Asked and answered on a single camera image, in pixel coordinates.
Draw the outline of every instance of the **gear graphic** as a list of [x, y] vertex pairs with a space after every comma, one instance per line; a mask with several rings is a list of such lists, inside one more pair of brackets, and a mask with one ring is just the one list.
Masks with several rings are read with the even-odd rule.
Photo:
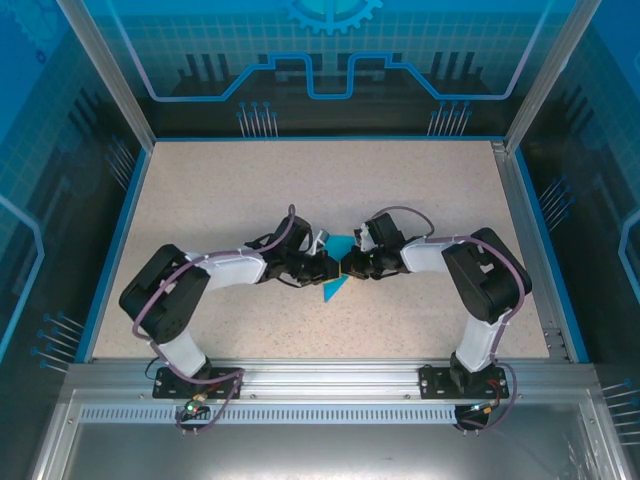
[[59, 14], [55, 0], [0, 0], [0, 12], [7, 10], [13, 13], [22, 32], [40, 50], [46, 49], [47, 43], [58, 33]]
[[297, 20], [300, 28], [311, 27], [314, 34], [336, 30], [347, 33], [360, 28], [360, 22], [373, 18], [373, 9], [382, 7], [382, 0], [284, 0], [289, 20]]

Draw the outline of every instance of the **metal pillar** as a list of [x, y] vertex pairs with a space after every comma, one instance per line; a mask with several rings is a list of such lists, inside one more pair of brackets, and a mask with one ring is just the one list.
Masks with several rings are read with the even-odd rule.
[[131, 92], [124, 75], [113, 58], [107, 43], [102, 38], [98, 26], [93, 21], [87, 7], [78, 0], [58, 0], [58, 5], [67, 17], [71, 28], [84, 47], [87, 55], [98, 70], [107, 89], [113, 96], [122, 115], [129, 123], [136, 138], [150, 155], [156, 137], [151, 126], [138, 105], [138, 101]]
[[522, 106], [509, 127], [505, 137], [507, 152], [516, 151], [527, 130], [533, 123], [540, 107], [546, 100], [558, 76], [569, 61], [582, 34], [589, 26], [601, 0], [577, 0], [576, 6], [567, 18], [558, 38], [547, 56], [531, 90], [522, 102]]

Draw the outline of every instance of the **vent slot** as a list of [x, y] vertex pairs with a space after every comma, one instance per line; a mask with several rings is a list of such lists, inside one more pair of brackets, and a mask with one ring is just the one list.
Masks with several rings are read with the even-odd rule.
[[[187, 423], [202, 424], [215, 415], [211, 412]], [[92, 405], [84, 406], [83, 423], [172, 424], [177, 405]], [[221, 424], [453, 424], [455, 407], [449, 405], [232, 405], [222, 415]]]

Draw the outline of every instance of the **blue border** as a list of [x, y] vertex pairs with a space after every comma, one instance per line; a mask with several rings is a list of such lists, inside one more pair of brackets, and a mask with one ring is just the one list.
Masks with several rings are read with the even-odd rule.
[[0, 340], [0, 363], [2, 363], [4, 354], [7, 352], [9, 342], [11, 342], [11, 337], [16, 330], [16, 326], [18, 325], [20, 316], [22, 315], [24, 307], [27, 303], [27, 299], [31, 294], [31, 289], [33, 288], [33, 284], [36, 281], [36, 277], [38, 276], [38, 272], [40, 271], [42, 262], [44, 261], [44, 243], [42, 241], [42, 232], [40, 231], [40, 225], [38, 225], [38, 222], [33, 219], [31, 215], [29, 215], [25, 211], [20, 210], [13, 204], [13, 202], [11, 202], [11, 200], [9, 200], [4, 195], [0, 195], [0, 205], [9, 210], [9, 212], [15, 215], [23, 225], [31, 230], [31, 233], [33, 233], [33, 240], [36, 244], [36, 251], [38, 252], [36, 259], [33, 261], [33, 265], [31, 266], [29, 276], [27, 277], [27, 280], [22, 287], [22, 292], [20, 292], [18, 302], [16, 303], [16, 306], [13, 309], [13, 313], [9, 318], [7, 328], [2, 335], [2, 340]]
[[529, 202], [531, 203], [533, 215], [538, 225], [538, 231], [540, 232], [540, 237], [542, 238], [542, 245], [544, 247], [547, 258], [549, 259], [551, 274], [553, 275], [553, 279], [556, 283], [556, 290], [558, 291], [558, 296], [560, 297], [560, 303], [562, 304], [562, 309], [564, 310], [564, 316], [567, 319], [567, 327], [569, 328], [569, 335], [571, 335], [570, 340], [573, 343], [573, 347], [576, 351], [576, 356], [578, 357], [577, 360], [580, 363], [589, 363], [589, 355], [587, 354], [587, 349], [584, 345], [584, 340], [582, 339], [582, 333], [580, 333], [578, 320], [576, 318], [575, 312], [573, 311], [573, 306], [571, 305], [571, 300], [569, 299], [569, 292], [567, 292], [567, 286], [565, 285], [564, 279], [562, 278], [562, 273], [560, 272], [558, 258], [556, 257], [555, 250], [553, 249], [553, 244], [551, 243], [549, 230], [547, 230], [547, 226], [544, 223], [544, 217], [542, 216], [542, 210], [540, 209], [540, 204], [538, 203], [538, 197], [536, 196], [536, 192], [533, 188], [533, 182], [531, 181], [531, 176], [529, 175], [529, 170], [524, 161], [524, 156], [522, 155], [520, 147], [518, 147], [518, 149], [516, 150], [516, 160], [518, 162], [518, 167], [520, 168], [520, 173], [522, 174], [522, 180], [527, 191], [527, 196], [529, 197]]
[[531, 34], [531, 38], [527, 43], [526, 48], [522, 53], [522, 57], [516, 66], [515, 71], [509, 81], [506, 91], [503, 94], [444, 94], [438, 92], [431, 83], [420, 73], [420, 71], [410, 62], [396, 62], [393, 60], [393, 52], [356, 52], [353, 53], [347, 61], [347, 85], [344, 93], [317, 93], [314, 84], [313, 75], [313, 62], [309, 54], [304, 52], [283, 52], [283, 53], [267, 53], [267, 63], [259, 63], [249, 65], [244, 71], [236, 78], [231, 85], [224, 91], [222, 95], [203, 95], [203, 96], [179, 96], [179, 97], [163, 97], [158, 95], [151, 80], [149, 79], [140, 57], [136, 53], [133, 43], [127, 34], [127, 30], [124, 28], [120, 16], [115, 10], [115, 6], [111, 0], [107, 0], [107, 5], [113, 16], [113, 21], [118, 28], [120, 35], [125, 43], [131, 60], [133, 61], [144, 86], [149, 93], [149, 96], [156, 102], [166, 103], [186, 103], [186, 102], [225, 102], [233, 95], [233, 93], [244, 83], [244, 81], [251, 76], [253, 72], [276, 70], [276, 61], [278, 60], [302, 60], [305, 64], [307, 94], [309, 98], [313, 100], [346, 100], [351, 98], [355, 88], [355, 63], [359, 59], [381, 59], [384, 60], [384, 68], [390, 70], [406, 70], [413, 78], [424, 88], [433, 98], [436, 100], [505, 100], [511, 96], [513, 90], [516, 87], [520, 74], [524, 70], [524, 67], [529, 59], [529, 55], [535, 46], [540, 31], [544, 26], [551, 8], [555, 0], [549, 0], [545, 9], [542, 11], [538, 23]]
[[104, 311], [107, 308], [109, 292], [111, 291], [116, 271], [118, 270], [118, 263], [120, 263], [120, 258], [122, 257], [122, 251], [124, 250], [124, 244], [129, 234], [131, 222], [133, 221], [133, 213], [136, 210], [136, 205], [140, 198], [142, 184], [144, 183], [150, 159], [151, 155], [149, 155], [145, 149], [141, 149], [136, 162], [136, 168], [131, 177], [130, 185], [132, 185], [133, 188], [129, 188], [124, 198], [120, 217], [118, 218], [116, 229], [113, 232], [113, 239], [111, 240], [107, 258], [102, 268], [102, 274], [96, 287], [96, 293], [93, 297], [93, 302], [91, 302], [87, 323], [84, 326], [82, 338], [80, 338], [80, 345], [78, 346], [75, 356], [76, 363], [88, 361], [93, 353], [93, 347], [98, 338]]
[[638, 303], [640, 303], [640, 283], [638, 283], [638, 277], [633, 271], [633, 267], [631, 266], [629, 257], [627, 257], [627, 244], [629, 243], [629, 234], [631, 233], [631, 228], [639, 221], [640, 209], [635, 210], [633, 213], [627, 216], [622, 224], [620, 243], [618, 244], [618, 257], [620, 258], [620, 263], [622, 263], [622, 268], [624, 268], [624, 272], [627, 274], [627, 279], [631, 284], [631, 288], [633, 289], [633, 293], [635, 294]]
[[277, 141], [297, 141], [297, 140], [456, 140], [456, 141], [498, 141], [504, 140], [502, 135], [475, 135], [468, 137], [432, 137], [429, 135], [354, 135], [344, 137], [158, 137], [158, 142], [277, 142]]

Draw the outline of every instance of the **aluminum frame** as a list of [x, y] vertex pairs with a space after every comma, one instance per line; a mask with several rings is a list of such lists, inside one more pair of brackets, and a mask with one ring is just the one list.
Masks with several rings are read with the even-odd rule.
[[578, 362], [575, 343], [582, 342], [582, 339], [574, 339], [571, 334], [522, 172], [515, 156], [507, 152], [504, 143], [492, 142], [492, 146], [520, 250], [527, 272], [535, 285], [532, 294], [549, 356], [558, 361], [568, 359], [570, 362]]
[[[112, 404], [139, 408], [182, 403], [151, 398], [152, 383], [143, 375], [146, 363], [96, 361], [70, 366], [32, 477], [34, 480], [63, 478], [84, 406]], [[220, 367], [246, 369], [245, 384], [236, 405], [295, 405], [299, 409], [301, 405], [311, 408], [319, 404], [381, 404], [393, 410], [407, 405], [461, 403], [420, 399], [418, 368], [427, 363], [447, 365], [443, 360], [216, 360], [213, 363]], [[513, 361], [511, 364], [518, 376], [517, 402], [579, 405], [586, 439], [601, 478], [633, 478], [622, 455], [593, 365], [546, 360]]]
[[81, 0], [57, 2], [138, 142], [151, 155], [156, 143], [153, 130], [87, 7]]
[[516, 113], [505, 137], [507, 151], [515, 153], [538, 111], [547, 99], [553, 85], [564, 70], [569, 57], [578, 45], [601, 0], [577, 0], [558, 38], [551, 47], [536, 79]]

